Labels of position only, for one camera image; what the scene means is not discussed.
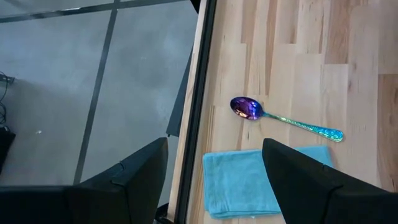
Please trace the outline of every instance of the wooden surface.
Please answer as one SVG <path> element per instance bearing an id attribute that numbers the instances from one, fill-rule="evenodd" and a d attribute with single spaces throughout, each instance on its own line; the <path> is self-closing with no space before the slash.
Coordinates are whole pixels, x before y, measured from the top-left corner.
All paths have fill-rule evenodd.
<path id="1" fill-rule="evenodd" d="M 398 190 L 396 21 L 395 0 L 218 0 L 188 223 L 284 222 L 281 215 L 213 220 L 204 211 L 202 155 L 260 149 L 264 138 L 292 147 L 327 144 L 337 169 Z M 331 142 L 267 118 L 244 120 L 229 108 L 242 95 L 259 100 L 270 113 L 340 129 L 345 139 Z M 185 108 L 179 155 L 187 114 Z"/>

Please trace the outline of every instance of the spoon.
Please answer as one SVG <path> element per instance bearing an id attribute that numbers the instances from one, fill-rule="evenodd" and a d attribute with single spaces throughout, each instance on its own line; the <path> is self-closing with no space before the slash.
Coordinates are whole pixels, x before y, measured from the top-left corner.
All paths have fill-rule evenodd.
<path id="1" fill-rule="evenodd" d="M 267 113 L 262 110 L 262 106 L 259 102 L 248 97 L 240 96 L 233 98 L 231 100 L 231 109 L 237 115 L 249 120 L 257 120 L 263 116 L 268 118 L 274 118 L 279 121 L 283 121 L 289 124 L 293 124 L 294 126 L 306 129 L 307 131 L 311 131 L 315 134 L 319 134 L 320 136 L 323 136 L 335 142 L 340 142 L 341 140 L 343 140 L 342 131 L 306 124 L 299 121 L 294 121 L 292 119 L 284 118 L 282 116 Z"/>

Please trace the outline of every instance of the spoon handle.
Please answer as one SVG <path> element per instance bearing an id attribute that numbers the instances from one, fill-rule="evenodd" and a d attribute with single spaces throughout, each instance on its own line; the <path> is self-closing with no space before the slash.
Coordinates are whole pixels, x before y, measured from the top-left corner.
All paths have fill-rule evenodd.
<path id="1" fill-rule="evenodd" d="M 319 127 L 311 124 L 306 124 L 303 122 L 295 121 L 292 119 L 284 118 L 282 116 L 277 116 L 269 113 L 264 113 L 264 116 L 267 116 L 269 118 L 274 118 L 279 121 L 283 121 L 289 124 L 293 124 L 294 126 L 297 126 L 299 128 L 306 129 L 307 131 L 311 131 L 315 134 L 319 134 L 320 136 L 323 136 L 327 139 L 330 139 L 335 142 L 340 142 L 343 140 L 343 132 L 337 129 L 331 129 L 331 128 L 324 128 L 324 127 Z"/>

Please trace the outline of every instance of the concrete floor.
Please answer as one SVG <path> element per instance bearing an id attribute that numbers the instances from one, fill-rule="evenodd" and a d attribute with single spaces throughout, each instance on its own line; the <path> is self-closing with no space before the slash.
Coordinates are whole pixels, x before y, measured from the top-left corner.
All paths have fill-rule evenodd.
<path id="1" fill-rule="evenodd" d="M 0 1 L 0 16 L 26 11 L 9 1 Z M 19 2 L 38 11 L 109 1 Z M 0 185 L 73 183 L 109 16 L 104 11 L 0 24 L 0 71 L 17 78 L 3 101 L 17 137 Z M 118 11 L 82 181 L 165 136 L 196 19 L 189 1 Z M 177 141 L 169 138 L 160 204 L 169 199 Z"/>

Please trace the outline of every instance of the blue towel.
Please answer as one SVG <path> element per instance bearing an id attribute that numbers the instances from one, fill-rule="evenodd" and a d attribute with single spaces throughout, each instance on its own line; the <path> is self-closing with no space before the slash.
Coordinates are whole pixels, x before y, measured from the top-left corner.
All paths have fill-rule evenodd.
<path id="1" fill-rule="evenodd" d="M 333 167 L 327 146 L 298 151 Z M 203 156 L 205 210 L 212 218 L 255 217 L 280 213 L 268 181 L 261 150 L 212 152 Z"/>

